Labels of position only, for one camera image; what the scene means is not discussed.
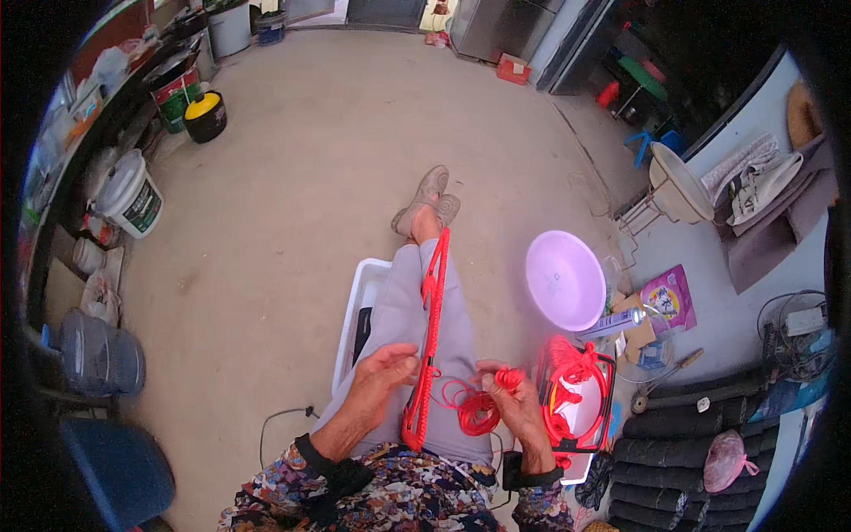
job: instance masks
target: gray pants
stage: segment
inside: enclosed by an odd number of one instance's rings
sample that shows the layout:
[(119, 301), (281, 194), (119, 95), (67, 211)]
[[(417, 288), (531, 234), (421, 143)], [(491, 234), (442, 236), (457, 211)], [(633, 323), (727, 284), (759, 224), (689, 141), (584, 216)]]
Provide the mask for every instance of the gray pants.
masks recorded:
[[(393, 267), (387, 284), (379, 293), (373, 306), (371, 316), (372, 330), (369, 339), (363, 346), (361, 363), (367, 356), (379, 347), (394, 342), (410, 342), (420, 346), (418, 356), (422, 356), (425, 344), (426, 329), (428, 328), (428, 311), (423, 308), (420, 286), (428, 269), (431, 256), (437, 246), (437, 240), (432, 239), (422, 246), (409, 244), (396, 252)], [(440, 333), (437, 337), (437, 353), (435, 367), (440, 369), (442, 376), (434, 379), (431, 395), (441, 401), (443, 385), (455, 379), (469, 381), (476, 373), (476, 354), (474, 352), (473, 331), (470, 315), (464, 302), (464, 294), (455, 271), (452, 257), (446, 267), (446, 283), (443, 291), (443, 308), (440, 317)], [(323, 412), (313, 431), (331, 419), (351, 387), (354, 370), (340, 384), (336, 397)], [(447, 396), (452, 396), (462, 387), (453, 384), (447, 387)], [(385, 412), (384, 422), (367, 434), (352, 450), (351, 455), (366, 454), (374, 446), (383, 442), (398, 443), (401, 441), (402, 412), (413, 386), (400, 386), (391, 393)], [(464, 394), (458, 396), (463, 400)], [(458, 412), (445, 409), (431, 401), (429, 404), (428, 427), (425, 431), (425, 449), (444, 458), (470, 463), (490, 465), (493, 454), (490, 436), (467, 436), (458, 425)]]

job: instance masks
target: wooden handle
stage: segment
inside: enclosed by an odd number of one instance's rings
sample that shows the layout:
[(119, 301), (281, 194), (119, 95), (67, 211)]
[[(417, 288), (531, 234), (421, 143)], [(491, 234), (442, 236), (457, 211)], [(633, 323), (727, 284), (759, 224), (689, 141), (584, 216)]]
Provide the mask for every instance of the wooden handle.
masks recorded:
[(702, 355), (702, 354), (703, 354), (703, 347), (701, 347), (697, 351), (693, 352), (692, 354), (688, 355), (679, 364), (677, 364), (677, 366), (679, 366), (680, 369), (683, 369), (686, 366), (688, 366), (689, 364), (691, 364), (692, 362), (694, 362), (695, 360), (697, 360), (698, 358), (700, 358), (700, 355)]

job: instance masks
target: purple bag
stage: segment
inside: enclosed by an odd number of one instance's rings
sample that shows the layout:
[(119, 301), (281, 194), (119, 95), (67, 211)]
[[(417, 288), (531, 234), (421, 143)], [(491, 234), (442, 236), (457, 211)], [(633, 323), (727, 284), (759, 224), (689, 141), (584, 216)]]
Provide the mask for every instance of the purple bag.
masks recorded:
[(759, 473), (759, 467), (747, 460), (745, 442), (734, 429), (715, 436), (703, 466), (703, 487), (710, 493), (726, 489), (747, 467), (751, 476)]
[[(691, 293), (688, 291), (688, 280), (682, 264), (672, 267), (645, 284), (641, 290), (641, 301), (659, 311), (668, 321), (670, 329), (682, 325), (685, 330), (689, 330), (697, 325)], [(658, 335), (665, 330), (657, 330), (657, 325), (654, 324), (653, 332)]]

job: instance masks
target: foot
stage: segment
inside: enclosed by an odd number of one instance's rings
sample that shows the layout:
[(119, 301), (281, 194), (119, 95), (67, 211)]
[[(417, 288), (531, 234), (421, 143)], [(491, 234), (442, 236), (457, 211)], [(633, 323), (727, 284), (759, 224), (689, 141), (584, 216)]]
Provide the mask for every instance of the foot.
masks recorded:
[(440, 238), (442, 230), (437, 211), (431, 205), (423, 205), (411, 220), (411, 237), (418, 246), (433, 238)]
[[(407, 207), (400, 210), (396, 213), (396, 217), (393, 218), (394, 222), (397, 222), (405, 212), (408, 210)], [(453, 196), (452, 194), (443, 194), (439, 200), (437, 200), (437, 219), (440, 221), (440, 229), (444, 227), (449, 227), (449, 224), (452, 223), (452, 220), (455, 219), (455, 216), (458, 215), (458, 211), (461, 210), (461, 200), (457, 196)], [(405, 239), (405, 243), (415, 243), (414, 239), (408, 237)]]
[(436, 210), (448, 183), (449, 171), (446, 170), (445, 166), (438, 164), (429, 170), (420, 181), (420, 186), (417, 187), (417, 192), (414, 194), (411, 204), (393, 217), (390, 224), (391, 229), (404, 237), (410, 237), (414, 217), (426, 206)]

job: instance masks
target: yellow lid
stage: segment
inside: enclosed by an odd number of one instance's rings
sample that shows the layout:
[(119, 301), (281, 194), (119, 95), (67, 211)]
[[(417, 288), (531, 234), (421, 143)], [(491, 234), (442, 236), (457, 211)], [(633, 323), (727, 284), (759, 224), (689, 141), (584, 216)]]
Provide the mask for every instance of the yellow lid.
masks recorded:
[(189, 104), (186, 108), (186, 112), (183, 113), (183, 118), (186, 120), (194, 120), (215, 107), (220, 100), (221, 98), (215, 92), (199, 94), (195, 97), (195, 101)]

